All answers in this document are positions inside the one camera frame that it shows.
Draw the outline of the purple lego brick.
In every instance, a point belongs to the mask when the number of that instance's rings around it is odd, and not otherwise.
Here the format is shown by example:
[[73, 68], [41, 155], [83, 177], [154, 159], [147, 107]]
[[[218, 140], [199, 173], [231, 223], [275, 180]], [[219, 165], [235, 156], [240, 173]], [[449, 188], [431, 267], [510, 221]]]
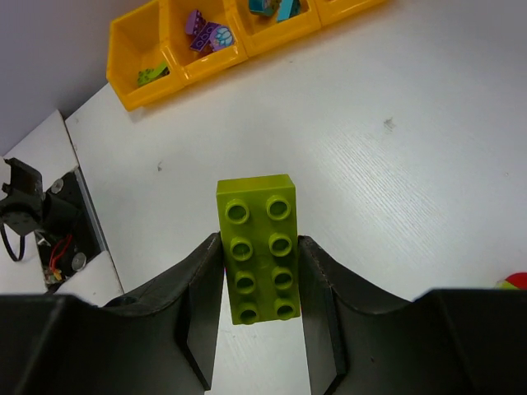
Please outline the purple lego brick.
[[202, 52], [209, 44], [212, 33], [220, 27], [215, 22], [207, 22], [204, 27], [197, 33], [189, 48], [195, 52]]

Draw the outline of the green square lego brick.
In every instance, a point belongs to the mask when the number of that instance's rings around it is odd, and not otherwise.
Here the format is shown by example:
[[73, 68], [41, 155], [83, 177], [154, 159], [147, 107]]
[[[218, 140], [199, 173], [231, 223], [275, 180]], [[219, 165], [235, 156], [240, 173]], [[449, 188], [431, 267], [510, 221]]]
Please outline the green square lego brick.
[[153, 81], [170, 74], [168, 65], [165, 62], [160, 63], [157, 67], [146, 68], [138, 72], [138, 86], [145, 86]]

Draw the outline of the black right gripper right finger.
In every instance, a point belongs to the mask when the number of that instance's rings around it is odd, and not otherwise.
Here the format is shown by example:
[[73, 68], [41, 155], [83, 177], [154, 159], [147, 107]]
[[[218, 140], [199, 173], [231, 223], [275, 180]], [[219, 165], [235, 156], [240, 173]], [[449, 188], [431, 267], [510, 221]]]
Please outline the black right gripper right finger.
[[407, 301], [298, 242], [314, 394], [523, 394], [526, 294], [435, 289]]

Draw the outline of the pink purple lego piece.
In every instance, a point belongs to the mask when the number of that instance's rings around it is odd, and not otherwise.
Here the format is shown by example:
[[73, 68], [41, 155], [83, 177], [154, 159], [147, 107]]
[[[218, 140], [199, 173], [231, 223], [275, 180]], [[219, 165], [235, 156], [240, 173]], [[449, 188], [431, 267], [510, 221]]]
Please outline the pink purple lego piece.
[[218, 27], [211, 36], [209, 45], [213, 52], [228, 48], [235, 43], [235, 38], [227, 26]]

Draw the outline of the purple small lego cube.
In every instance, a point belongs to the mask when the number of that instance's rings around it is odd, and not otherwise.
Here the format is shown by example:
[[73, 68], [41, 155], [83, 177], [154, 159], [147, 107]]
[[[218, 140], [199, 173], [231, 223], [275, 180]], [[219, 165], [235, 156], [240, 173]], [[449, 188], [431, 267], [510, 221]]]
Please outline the purple small lego cube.
[[189, 13], [184, 32], [186, 35], [195, 37], [206, 24], [207, 20], [203, 17], [203, 14], [198, 9], [194, 9]]

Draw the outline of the teal rounded lego brick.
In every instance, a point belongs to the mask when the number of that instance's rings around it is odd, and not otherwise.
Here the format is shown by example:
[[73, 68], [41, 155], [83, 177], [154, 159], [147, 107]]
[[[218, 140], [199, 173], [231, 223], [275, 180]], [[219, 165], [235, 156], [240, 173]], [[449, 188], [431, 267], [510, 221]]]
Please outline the teal rounded lego brick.
[[276, 13], [281, 2], [281, 0], [249, 0], [248, 7], [253, 15], [271, 17]]

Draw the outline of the green long lego brick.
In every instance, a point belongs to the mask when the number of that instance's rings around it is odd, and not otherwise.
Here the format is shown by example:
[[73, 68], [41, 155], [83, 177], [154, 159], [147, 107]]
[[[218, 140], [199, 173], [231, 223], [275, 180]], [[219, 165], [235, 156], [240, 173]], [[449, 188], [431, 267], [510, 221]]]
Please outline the green long lego brick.
[[233, 324], [298, 317], [296, 187], [290, 176], [220, 180], [216, 200]]

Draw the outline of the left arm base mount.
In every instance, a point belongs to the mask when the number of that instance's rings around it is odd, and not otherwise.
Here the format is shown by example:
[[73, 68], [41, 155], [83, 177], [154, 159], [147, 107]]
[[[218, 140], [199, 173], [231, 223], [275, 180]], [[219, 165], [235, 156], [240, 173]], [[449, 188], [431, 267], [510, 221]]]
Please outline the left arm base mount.
[[26, 237], [37, 243], [47, 292], [53, 294], [103, 251], [79, 170], [67, 172], [48, 189], [41, 173], [16, 159], [2, 159], [1, 238], [8, 256], [20, 262]]

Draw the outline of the rainbow curved lego stack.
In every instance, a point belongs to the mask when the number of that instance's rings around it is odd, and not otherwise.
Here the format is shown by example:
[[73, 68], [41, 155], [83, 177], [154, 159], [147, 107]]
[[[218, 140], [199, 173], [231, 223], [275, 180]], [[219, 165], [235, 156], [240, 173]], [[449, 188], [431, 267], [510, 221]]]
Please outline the rainbow curved lego stack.
[[516, 272], [497, 283], [498, 289], [527, 290], [527, 272]]

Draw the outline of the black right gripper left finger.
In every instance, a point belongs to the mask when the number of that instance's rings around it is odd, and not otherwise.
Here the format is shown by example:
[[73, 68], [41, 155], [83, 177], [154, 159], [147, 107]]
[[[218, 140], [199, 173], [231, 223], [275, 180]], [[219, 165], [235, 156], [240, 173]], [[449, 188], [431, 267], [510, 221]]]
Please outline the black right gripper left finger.
[[1, 298], [4, 394], [202, 394], [212, 386], [222, 241], [98, 307], [73, 295]]

